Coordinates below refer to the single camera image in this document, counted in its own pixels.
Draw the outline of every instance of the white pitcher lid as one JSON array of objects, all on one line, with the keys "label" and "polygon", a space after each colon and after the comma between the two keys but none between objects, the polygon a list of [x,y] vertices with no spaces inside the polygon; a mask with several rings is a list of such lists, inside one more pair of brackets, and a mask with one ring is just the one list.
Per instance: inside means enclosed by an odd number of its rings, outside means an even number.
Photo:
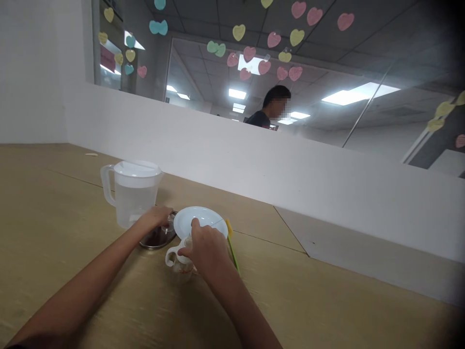
[{"label": "white pitcher lid", "polygon": [[162,173],[158,165],[154,164],[153,162],[143,160],[118,162],[115,165],[114,170],[120,175],[138,178],[155,177],[156,175]]}]

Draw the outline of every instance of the pitcher handle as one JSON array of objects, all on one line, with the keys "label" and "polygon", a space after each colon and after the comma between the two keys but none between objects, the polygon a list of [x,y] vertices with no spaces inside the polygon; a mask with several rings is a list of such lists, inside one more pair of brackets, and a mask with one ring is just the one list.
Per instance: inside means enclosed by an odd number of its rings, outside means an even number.
[{"label": "pitcher handle", "polygon": [[107,165],[100,169],[100,177],[102,177],[102,185],[103,185],[103,194],[105,195],[105,199],[108,203],[112,206],[116,206],[116,201],[111,195],[110,189],[110,171],[115,172],[113,169],[115,165]]}]

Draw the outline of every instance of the person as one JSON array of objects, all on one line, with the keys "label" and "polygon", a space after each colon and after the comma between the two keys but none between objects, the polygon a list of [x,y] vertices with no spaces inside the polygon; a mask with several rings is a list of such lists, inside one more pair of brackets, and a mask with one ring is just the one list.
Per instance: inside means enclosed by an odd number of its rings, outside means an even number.
[{"label": "person", "polygon": [[[139,241],[168,224],[170,207],[155,206],[53,295],[16,333],[7,348],[62,348],[89,317]],[[229,258],[226,239],[192,221],[192,247],[179,255],[192,260],[231,318],[244,348],[281,348]]]},{"label": "person", "polygon": [[245,123],[270,128],[270,120],[279,118],[290,98],[291,91],[286,86],[276,85],[266,94],[262,110],[254,113]]}]

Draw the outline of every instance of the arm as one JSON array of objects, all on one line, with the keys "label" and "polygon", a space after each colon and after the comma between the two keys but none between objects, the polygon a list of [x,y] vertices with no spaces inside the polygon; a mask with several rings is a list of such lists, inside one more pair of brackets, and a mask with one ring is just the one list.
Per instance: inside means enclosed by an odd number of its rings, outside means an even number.
[{"label": "arm", "polygon": [[200,227],[199,220],[194,218],[192,248],[182,248],[178,254],[192,260],[228,313],[244,348],[282,349],[234,268],[226,239],[217,229]]},{"label": "arm", "polygon": [[59,348],[86,320],[138,242],[168,223],[172,208],[153,207],[52,296],[8,346]]}]

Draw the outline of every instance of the white plate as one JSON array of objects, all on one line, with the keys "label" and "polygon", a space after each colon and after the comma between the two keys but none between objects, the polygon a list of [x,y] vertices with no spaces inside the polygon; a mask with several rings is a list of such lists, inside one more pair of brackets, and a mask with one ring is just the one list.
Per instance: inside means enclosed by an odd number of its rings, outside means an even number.
[{"label": "white plate", "polygon": [[218,229],[225,238],[228,237],[228,226],[219,214],[206,207],[192,206],[183,208],[174,216],[174,230],[180,239],[189,236],[192,231],[190,225],[194,218],[199,219],[200,226],[209,225]]}]

